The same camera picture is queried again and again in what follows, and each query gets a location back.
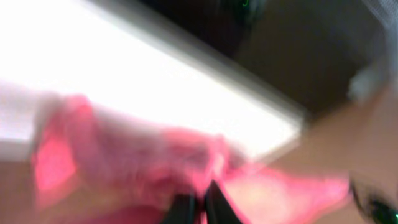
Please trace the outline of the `red t-shirt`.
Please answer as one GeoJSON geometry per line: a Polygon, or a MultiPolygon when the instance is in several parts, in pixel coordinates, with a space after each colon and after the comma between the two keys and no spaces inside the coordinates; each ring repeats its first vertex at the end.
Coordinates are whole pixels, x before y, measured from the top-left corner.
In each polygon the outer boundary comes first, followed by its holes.
{"type": "Polygon", "coordinates": [[[288,175],[220,135],[120,118],[83,96],[47,111],[32,165],[47,223],[161,223],[176,195],[194,195],[207,223],[213,180],[242,223],[310,223],[350,192],[346,177],[288,175]]]}

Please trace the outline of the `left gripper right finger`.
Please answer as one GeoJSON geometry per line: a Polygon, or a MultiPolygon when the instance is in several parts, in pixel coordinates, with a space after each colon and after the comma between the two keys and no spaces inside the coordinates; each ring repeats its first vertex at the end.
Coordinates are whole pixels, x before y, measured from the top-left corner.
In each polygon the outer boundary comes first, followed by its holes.
{"type": "Polygon", "coordinates": [[[242,224],[214,180],[205,194],[205,213],[207,224],[242,224]]]}

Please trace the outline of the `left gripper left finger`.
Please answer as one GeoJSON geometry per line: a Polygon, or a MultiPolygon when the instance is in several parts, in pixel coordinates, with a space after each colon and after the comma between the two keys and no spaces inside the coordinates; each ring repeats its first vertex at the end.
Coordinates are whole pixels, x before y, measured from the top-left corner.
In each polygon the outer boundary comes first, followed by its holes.
{"type": "Polygon", "coordinates": [[[194,195],[176,195],[160,224],[194,224],[196,204],[194,195]]]}

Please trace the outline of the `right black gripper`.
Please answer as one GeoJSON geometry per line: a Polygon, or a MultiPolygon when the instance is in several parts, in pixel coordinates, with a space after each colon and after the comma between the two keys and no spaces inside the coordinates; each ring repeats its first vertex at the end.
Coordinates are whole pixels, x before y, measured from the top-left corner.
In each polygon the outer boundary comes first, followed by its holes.
{"type": "Polygon", "coordinates": [[[397,205],[372,185],[350,178],[349,191],[358,212],[369,223],[397,224],[397,205]]]}

